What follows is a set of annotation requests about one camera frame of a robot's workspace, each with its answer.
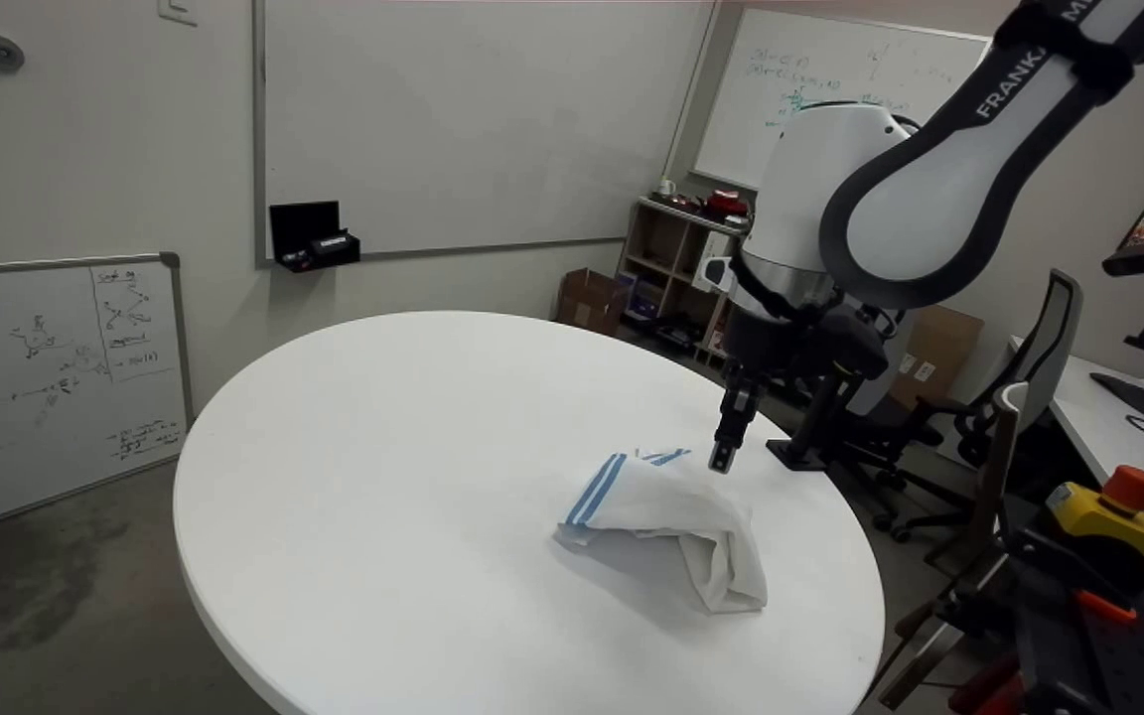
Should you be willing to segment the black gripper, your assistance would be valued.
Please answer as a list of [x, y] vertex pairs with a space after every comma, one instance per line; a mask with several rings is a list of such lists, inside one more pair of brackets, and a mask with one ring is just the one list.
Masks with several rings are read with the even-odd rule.
[[725, 394], [717, 403], [710, 468], [725, 472], [757, 411], [761, 383], [846, 372], [871, 383], [884, 371], [880, 338], [855, 309], [801, 316], [765, 322], [732, 309], [725, 322]]

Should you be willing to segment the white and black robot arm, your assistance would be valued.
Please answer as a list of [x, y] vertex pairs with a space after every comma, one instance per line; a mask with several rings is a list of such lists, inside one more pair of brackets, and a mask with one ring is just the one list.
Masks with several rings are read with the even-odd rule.
[[708, 466], [725, 472], [757, 388], [801, 349], [810, 372], [884, 372], [855, 317], [960, 294], [992, 263], [1033, 171], [1144, 65], [1144, 0], [1018, 0], [974, 73], [915, 133], [878, 104], [797, 112], [725, 247], [725, 394]]

